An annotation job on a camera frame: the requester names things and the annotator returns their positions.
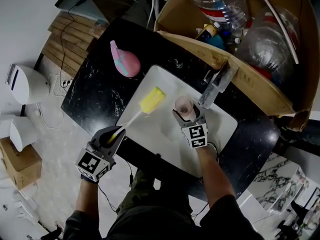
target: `person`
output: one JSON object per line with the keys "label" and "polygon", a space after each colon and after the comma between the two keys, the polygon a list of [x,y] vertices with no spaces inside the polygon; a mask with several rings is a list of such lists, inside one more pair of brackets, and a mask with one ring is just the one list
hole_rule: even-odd
{"label": "person", "polygon": [[[131,190],[119,205],[106,240],[250,239],[263,240],[242,214],[232,185],[210,147],[197,148],[209,212],[195,225],[188,195],[137,170]],[[75,211],[66,220],[63,240],[100,240],[98,184],[82,177]]]}

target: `cardboard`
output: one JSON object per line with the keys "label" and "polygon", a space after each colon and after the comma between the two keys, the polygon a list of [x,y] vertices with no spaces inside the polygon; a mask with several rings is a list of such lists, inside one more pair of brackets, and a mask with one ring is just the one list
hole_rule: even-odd
{"label": "cardboard", "polygon": [[6,170],[18,190],[40,178],[42,159],[31,145],[18,152],[7,137],[0,139],[0,149]]}
{"label": "cardboard", "polygon": [[[252,17],[266,7],[263,0],[246,0],[246,2]],[[268,116],[295,113],[288,128],[302,131],[309,119],[320,75],[316,17],[309,0],[270,0],[270,2],[274,6],[287,9],[299,20],[298,57],[302,67],[301,73],[298,74],[297,91],[291,100],[271,81],[231,53],[194,40],[196,28],[208,24],[209,20],[191,0],[168,0],[155,22],[154,30],[216,70],[221,69],[225,63],[237,64],[239,70],[232,83]]]}

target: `wooden pallet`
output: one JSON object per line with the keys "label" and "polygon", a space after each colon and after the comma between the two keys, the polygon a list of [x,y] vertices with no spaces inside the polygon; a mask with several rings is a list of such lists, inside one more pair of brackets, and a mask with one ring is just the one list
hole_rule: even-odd
{"label": "wooden pallet", "polygon": [[48,30],[51,32],[42,53],[74,78],[107,25],[66,12],[60,12]]}

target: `sink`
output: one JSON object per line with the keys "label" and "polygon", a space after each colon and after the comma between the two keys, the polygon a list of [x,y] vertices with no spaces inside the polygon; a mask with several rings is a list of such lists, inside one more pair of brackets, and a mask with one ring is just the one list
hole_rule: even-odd
{"label": "sink", "polygon": [[[201,94],[191,86],[166,71],[153,65],[145,75],[138,89],[117,122],[117,126],[127,123],[140,110],[139,101],[154,87],[159,87],[166,98],[150,115],[142,113],[127,129],[126,135],[170,164],[201,178],[201,168],[195,149],[186,143],[172,110],[178,97],[187,95],[195,103]],[[219,152],[235,132],[238,122],[217,105],[206,109],[205,118],[208,127],[208,142],[213,142]]]}

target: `dark clothing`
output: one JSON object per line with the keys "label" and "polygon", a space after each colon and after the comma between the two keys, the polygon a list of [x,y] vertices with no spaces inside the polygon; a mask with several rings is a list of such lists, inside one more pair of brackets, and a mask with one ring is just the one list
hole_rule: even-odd
{"label": "dark clothing", "polygon": [[[188,195],[161,185],[153,187],[138,171],[132,190],[117,209],[118,217],[106,240],[166,239],[250,239],[263,240],[243,216],[232,195],[219,199],[196,226],[191,217]],[[99,224],[85,213],[75,211],[65,223],[63,240],[100,240]]]}

